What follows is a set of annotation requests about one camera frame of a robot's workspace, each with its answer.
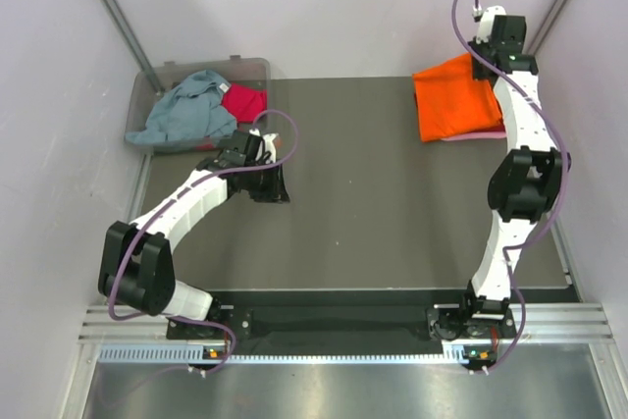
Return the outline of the orange t shirt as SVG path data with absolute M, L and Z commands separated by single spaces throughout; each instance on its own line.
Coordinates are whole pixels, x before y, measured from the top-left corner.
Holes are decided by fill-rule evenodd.
M 490 83 L 474 80 L 468 53 L 412 75 L 422 141 L 503 125 Z

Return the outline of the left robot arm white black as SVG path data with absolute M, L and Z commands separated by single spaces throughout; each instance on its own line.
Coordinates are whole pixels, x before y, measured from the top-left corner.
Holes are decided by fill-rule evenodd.
M 275 132 L 237 131 L 148 213 L 113 223 L 105 234 L 97 282 L 109 305 L 176 318 L 205 338 L 216 335 L 223 323 L 219 302 L 177 280 L 173 254 L 202 219 L 236 194 L 245 192 L 257 203 L 289 201 L 279 145 Z

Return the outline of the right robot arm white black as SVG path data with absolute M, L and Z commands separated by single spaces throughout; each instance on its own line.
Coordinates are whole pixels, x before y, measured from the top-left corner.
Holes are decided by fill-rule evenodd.
M 507 153 L 488 183 L 492 226 L 479 268 L 457 308 L 429 310 L 438 340 L 516 334 L 510 310 L 514 272 L 532 236 L 544 233 L 564 190 L 570 157 L 547 123 L 539 100 L 539 68 L 524 53 L 522 16 L 501 6 L 476 14 L 476 35 L 467 43 L 472 76 L 488 82 L 502 113 Z

